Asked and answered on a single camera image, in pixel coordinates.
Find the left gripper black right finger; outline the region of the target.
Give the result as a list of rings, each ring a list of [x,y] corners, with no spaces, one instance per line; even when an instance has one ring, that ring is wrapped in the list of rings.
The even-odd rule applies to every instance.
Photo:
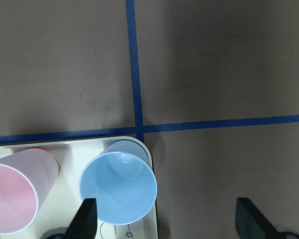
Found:
[[[279,239],[279,233],[248,198],[237,198],[235,228],[241,239]]]

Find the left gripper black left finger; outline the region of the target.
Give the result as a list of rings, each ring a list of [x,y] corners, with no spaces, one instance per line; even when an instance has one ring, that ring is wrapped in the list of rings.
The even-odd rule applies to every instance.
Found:
[[[97,233],[97,203],[95,198],[84,199],[65,232],[66,239],[94,239]]]

